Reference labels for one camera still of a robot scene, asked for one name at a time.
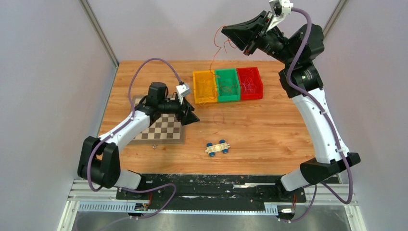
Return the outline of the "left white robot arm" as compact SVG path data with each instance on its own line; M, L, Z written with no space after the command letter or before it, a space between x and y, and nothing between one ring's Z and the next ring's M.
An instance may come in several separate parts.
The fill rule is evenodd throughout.
M198 122L194 107L185 99L191 92L186 83L176 86L176 95L168 97L165 83L153 82L148 94L138 104L131 101L130 114L116 127L100 137L87 137L82 145L77 174L88 180L92 190L94 184L104 188L128 189L135 199L142 199L147 186L142 176L130 170L122 170L120 152L140 133L153 125L163 114L173 114L182 125Z

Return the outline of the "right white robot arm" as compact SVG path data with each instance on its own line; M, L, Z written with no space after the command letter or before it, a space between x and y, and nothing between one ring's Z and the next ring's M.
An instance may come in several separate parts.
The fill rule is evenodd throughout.
M323 82L313 64L324 51L323 30L311 22L308 14L305 18L306 24L289 38L274 25L273 13L266 11L221 30L245 55L261 50L285 65L279 73L280 83L299 110L312 139L314 158L278 180L275 195L281 201L287 201L298 188L350 172L361 161L358 153L349 151L332 121Z

